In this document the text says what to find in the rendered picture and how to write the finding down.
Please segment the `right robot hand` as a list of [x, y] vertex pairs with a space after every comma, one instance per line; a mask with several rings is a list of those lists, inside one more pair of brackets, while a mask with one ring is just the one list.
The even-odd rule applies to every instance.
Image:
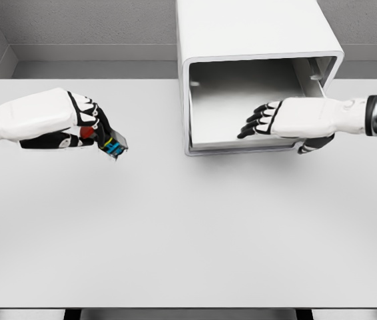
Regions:
[[253, 135], [274, 135], [285, 139], [301, 139], [298, 154], [323, 148], [335, 137], [331, 100], [292, 97], [257, 107], [240, 129], [238, 139]]

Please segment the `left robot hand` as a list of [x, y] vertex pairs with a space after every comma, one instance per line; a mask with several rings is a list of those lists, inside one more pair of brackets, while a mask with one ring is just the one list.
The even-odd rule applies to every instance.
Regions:
[[112, 129], [107, 116], [92, 99], [54, 88], [19, 98], [11, 103], [11, 133], [24, 149], [66, 149], [92, 146], [80, 136], [81, 127], [92, 127], [99, 144]]

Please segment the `white tabletop storage cabinet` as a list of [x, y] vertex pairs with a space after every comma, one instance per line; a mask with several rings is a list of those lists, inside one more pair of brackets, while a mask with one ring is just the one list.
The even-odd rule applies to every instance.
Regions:
[[238, 134], [261, 105], [325, 95], [344, 52], [317, 0], [176, 0], [176, 21], [185, 153], [299, 148]]

